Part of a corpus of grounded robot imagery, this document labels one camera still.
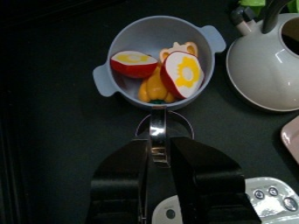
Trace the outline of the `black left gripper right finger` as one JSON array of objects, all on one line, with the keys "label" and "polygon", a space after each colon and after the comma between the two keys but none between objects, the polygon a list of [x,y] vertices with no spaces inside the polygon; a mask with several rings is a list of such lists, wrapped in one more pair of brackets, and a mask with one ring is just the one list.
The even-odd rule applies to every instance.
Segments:
[{"label": "black left gripper right finger", "polygon": [[261,224],[239,163],[220,150],[172,137],[171,167],[183,224]]}]

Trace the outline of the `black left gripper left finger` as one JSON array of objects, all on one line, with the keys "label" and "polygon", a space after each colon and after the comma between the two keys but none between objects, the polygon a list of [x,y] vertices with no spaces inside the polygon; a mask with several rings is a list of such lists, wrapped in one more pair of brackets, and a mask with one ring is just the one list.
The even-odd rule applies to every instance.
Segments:
[{"label": "black left gripper left finger", "polygon": [[104,159],[89,184],[85,224],[141,224],[145,166],[145,140],[132,140]]}]

